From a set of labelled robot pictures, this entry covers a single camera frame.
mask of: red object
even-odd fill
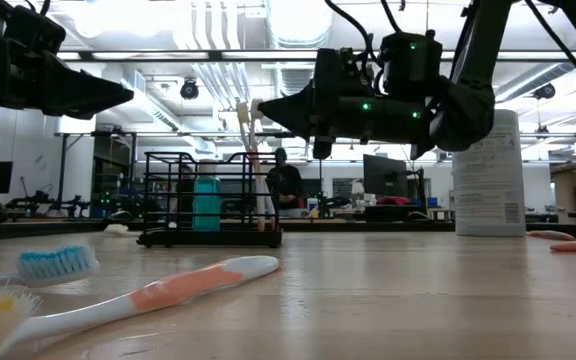
[[[410,200],[403,196],[388,196],[377,200],[377,205],[406,205]]]

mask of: blue toothbrush bristles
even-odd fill
[[[29,281],[50,280],[91,271],[97,266],[92,247],[68,246],[51,252],[27,251],[17,260],[19,275]]]

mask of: dish drying rack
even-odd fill
[[[144,200],[146,202],[158,201],[160,211],[143,213],[142,218],[146,230],[137,240],[137,244],[147,248],[155,245],[165,247],[175,245],[268,246],[271,248],[281,246],[282,231],[279,227],[279,214],[274,210],[277,209],[279,194],[268,192],[263,180],[268,172],[262,171],[260,166],[263,164],[270,168],[275,167],[277,165],[275,153],[239,152],[225,161],[201,160],[201,162],[193,159],[192,155],[186,152],[151,151],[146,152],[145,155]],[[200,163],[216,165],[215,171],[199,172]],[[190,167],[192,172],[182,172],[184,165]],[[183,179],[184,175],[190,175],[192,179]],[[194,178],[201,175],[241,179],[241,192],[196,193],[194,186],[188,186],[188,183],[185,187],[191,187],[193,192],[181,192],[184,186],[180,184],[183,182],[192,184]],[[202,195],[219,196],[222,199],[221,211],[217,214],[194,214],[183,211],[182,202],[192,203],[196,196]],[[224,212],[223,200],[238,200],[239,211]],[[195,216],[219,216],[220,231],[193,231],[192,219]]]

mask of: table surface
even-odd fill
[[[0,272],[24,249],[82,240],[101,274],[38,291],[41,314],[235,256],[277,256],[283,269],[11,359],[576,359],[576,254],[551,254],[548,240],[288,233],[275,250],[145,249],[74,234],[0,240]]]

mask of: teal bottle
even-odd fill
[[[214,164],[200,164],[199,173],[215,172],[216,165]],[[213,175],[199,175],[195,179],[195,193],[220,193],[221,180]],[[221,212],[221,196],[220,195],[195,195],[193,201],[192,218],[193,231],[219,231],[221,227],[221,217],[217,216],[201,216],[201,214],[218,214]]]

